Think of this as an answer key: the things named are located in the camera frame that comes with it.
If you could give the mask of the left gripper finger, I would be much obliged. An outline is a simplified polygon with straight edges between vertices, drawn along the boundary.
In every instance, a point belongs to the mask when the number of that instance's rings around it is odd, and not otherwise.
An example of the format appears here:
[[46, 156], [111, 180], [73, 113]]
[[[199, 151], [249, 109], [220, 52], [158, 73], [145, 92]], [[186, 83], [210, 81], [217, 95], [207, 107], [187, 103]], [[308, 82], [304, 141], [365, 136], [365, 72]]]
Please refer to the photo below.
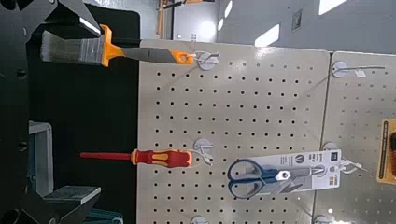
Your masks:
[[45, 196], [29, 191], [18, 209], [18, 224], [82, 224], [100, 194], [100, 187], [90, 186], [63, 186]]
[[21, 0], [21, 14], [31, 33], [48, 31], [63, 39], [96, 38], [101, 34], [82, 0]]

